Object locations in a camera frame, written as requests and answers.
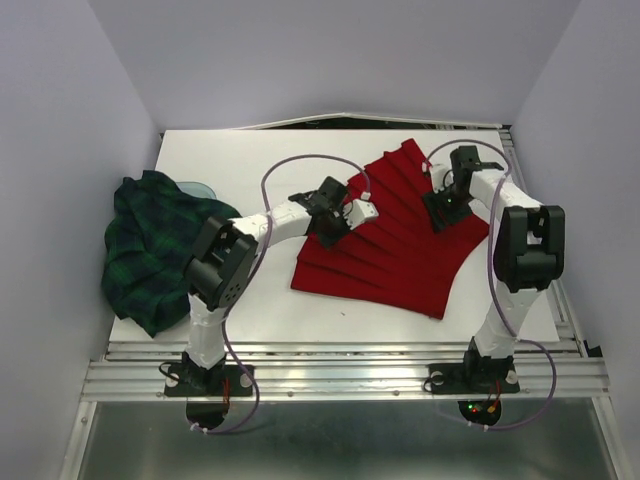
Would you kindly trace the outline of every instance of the red cloth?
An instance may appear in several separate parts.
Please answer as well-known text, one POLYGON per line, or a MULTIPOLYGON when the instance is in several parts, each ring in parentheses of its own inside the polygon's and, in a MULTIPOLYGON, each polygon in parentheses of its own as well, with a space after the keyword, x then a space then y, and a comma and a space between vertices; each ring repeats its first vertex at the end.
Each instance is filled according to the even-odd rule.
MULTIPOLYGON (((424 154, 413 139, 367 165, 371 201, 379 217, 359 227, 331 250, 312 236, 298 254, 291 288, 368 300, 441 319, 451 285, 488 227, 475 215, 435 234, 422 203, 432 190, 422 173, 424 154)), ((357 198, 362 174, 348 182, 357 198)))

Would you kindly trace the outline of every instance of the white table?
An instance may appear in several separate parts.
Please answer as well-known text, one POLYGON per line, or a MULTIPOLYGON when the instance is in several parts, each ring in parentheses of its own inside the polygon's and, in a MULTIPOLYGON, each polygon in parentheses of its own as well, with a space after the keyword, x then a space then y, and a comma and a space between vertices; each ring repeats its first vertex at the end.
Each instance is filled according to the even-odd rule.
MULTIPOLYGON (((156 169, 176 182, 207 184, 220 200, 236 207, 242 215, 250 215, 264 209, 260 180, 278 160, 302 153, 324 153, 366 165, 380 158, 385 150, 399 148, 400 143, 408 138, 414 138, 425 154, 441 143, 462 138, 484 140, 502 148, 499 135, 494 131, 168 131, 156 169)), ((448 160, 454 148, 443 149, 438 155, 448 160)), ((479 148, 483 160, 503 163, 495 152, 479 148)), ((346 181, 354 173, 349 166, 327 160, 290 163, 271 175, 269 197, 275 205, 293 193, 317 188, 327 175, 346 181)), ((476 202, 472 207, 477 215, 488 219, 486 208, 476 202)), ((229 319, 232 341, 468 342, 489 308, 486 240, 459 270, 441 321, 395 307, 291 290, 289 285, 296 256, 303 242, 303 239, 293 239, 269 250, 260 272, 229 319)), ((555 322, 558 320, 555 305, 546 294, 541 295, 527 316, 521 336, 545 342, 557 341, 555 322)), ((186 343, 187 333, 188 322, 183 321, 151 340, 130 319, 116 319, 110 340, 186 343)))

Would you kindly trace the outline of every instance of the gray wall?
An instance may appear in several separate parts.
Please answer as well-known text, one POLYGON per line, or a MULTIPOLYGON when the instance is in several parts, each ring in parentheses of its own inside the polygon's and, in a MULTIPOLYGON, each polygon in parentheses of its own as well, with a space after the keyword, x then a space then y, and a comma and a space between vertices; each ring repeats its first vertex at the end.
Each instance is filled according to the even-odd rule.
POLYGON ((109 311, 102 233, 156 128, 84 0, 0 15, 0 476, 56 478, 109 311))
POLYGON ((583 0, 515 124, 533 194, 567 212, 564 281, 604 350, 640 474, 640 2, 583 0))
POLYGON ((162 128, 357 111, 505 122, 578 0, 89 0, 162 128))

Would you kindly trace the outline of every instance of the green plaid cloth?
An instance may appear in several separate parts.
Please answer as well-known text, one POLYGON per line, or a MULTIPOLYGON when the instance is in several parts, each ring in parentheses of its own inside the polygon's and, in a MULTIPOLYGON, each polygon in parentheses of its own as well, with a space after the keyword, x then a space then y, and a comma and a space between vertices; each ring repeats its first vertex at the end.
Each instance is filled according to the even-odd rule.
POLYGON ((153 337, 189 313, 182 271, 205 220, 240 214, 218 200, 181 192, 155 171, 145 171, 141 180, 125 178, 113 200, 102 290, 118 317, 132 318, 153 337))

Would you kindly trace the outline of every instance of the metal panel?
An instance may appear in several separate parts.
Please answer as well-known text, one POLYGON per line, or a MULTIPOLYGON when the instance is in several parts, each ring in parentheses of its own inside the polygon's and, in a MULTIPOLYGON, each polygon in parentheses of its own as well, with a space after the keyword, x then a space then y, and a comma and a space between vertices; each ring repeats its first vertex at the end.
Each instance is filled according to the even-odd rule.
MULTIPOLYGON (((508 402, 504 423, 538 401, 508 402)), ((238 406, 230 421, 246 413, 238 406)), ((482 433, 438 414, 455 402, 263 404, 242 434, 190 432, 180 404, 105 404, 82 479, 615 478, 589 400, 559 400, 540 421, 482 433)))

